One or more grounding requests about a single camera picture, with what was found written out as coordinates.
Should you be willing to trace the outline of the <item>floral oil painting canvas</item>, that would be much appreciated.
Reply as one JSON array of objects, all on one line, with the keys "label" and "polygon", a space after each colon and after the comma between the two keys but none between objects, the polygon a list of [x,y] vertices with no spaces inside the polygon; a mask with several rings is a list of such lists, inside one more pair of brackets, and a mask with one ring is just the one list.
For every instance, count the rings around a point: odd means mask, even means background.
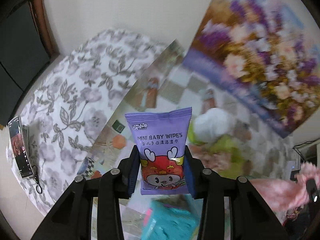
[{"label": "floral oil painting canvas", "polygon": [[183,63],[281,137],[319,107],[319,46],[282,0],[211,0]]}]

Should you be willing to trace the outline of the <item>smartphone with keyring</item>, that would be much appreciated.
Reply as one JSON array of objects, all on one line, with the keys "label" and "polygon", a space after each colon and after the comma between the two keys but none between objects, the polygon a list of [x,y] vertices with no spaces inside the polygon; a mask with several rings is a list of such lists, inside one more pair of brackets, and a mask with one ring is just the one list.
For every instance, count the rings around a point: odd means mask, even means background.
[{"label": "smartphone with keyring", "polygon": [[34,178],[36,192],[42,194],[37,167],[32,165],[29,159],[28,126],[22,124],[20,116],[15,116],[8,122],[8,127],[14,159],[21,178]]}]

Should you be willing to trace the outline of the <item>pink white checkered cloth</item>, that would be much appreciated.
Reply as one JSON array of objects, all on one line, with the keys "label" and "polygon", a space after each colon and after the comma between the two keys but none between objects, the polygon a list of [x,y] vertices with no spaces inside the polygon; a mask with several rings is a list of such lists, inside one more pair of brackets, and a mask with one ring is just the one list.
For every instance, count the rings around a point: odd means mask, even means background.
[{"label": "pink white checkered cloth", "polygon": [[314,179],[319,187],[319,168],[312,163],[303,163],[297,182],[282,179],[251,179],[251,184],[260,193],[272,211],[294,209],[310,202],[306,182]]}]

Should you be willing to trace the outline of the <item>lime green cloth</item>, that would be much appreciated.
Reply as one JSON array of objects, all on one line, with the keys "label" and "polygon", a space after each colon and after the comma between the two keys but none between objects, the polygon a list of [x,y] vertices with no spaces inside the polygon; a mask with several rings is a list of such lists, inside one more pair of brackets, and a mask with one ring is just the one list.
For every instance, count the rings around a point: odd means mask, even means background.
[{"label": "lime green cloth", "polygon": [[194,156],[202,161],[205,168],[210,168],[222,177],[235,179],[244,173],[246,161],[229,135],[223,135],[209,147],[200,147]]}]

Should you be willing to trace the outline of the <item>teal sponge block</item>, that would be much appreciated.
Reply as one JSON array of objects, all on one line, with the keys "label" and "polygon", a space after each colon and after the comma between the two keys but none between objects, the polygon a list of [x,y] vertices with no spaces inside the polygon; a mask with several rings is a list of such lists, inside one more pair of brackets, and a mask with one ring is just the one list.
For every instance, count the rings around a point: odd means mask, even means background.
[{"label": "teal sponge block", "polygon": [[194,239],[199,217],[184,197],[152,200],[145,214],[141,239]]}]

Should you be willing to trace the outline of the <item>purple baby wipes pack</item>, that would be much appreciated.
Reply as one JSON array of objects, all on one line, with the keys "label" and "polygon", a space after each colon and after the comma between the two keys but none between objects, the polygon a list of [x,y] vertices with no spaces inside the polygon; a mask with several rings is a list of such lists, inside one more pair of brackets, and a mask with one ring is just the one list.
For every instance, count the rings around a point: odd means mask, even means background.
[{"label": "purple baby wipes pack", "polygon": [[184,152],[192,108],[126,113],[139,151],[142,195],[187,194]]}]

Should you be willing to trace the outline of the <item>grey floral bedsheet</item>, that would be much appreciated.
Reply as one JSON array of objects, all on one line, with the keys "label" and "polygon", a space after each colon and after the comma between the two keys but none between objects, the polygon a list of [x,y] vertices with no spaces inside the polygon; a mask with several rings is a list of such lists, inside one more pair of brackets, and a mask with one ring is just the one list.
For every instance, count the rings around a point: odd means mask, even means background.
[{"label": "grey floral bedsheet", "polygon": [[35,89],[21,113],[38,180],[23,179],[11,145],[11,169],[30,201],[46,215],[121,100],[166,44],[124,29],[107,29],[66,56]]}]

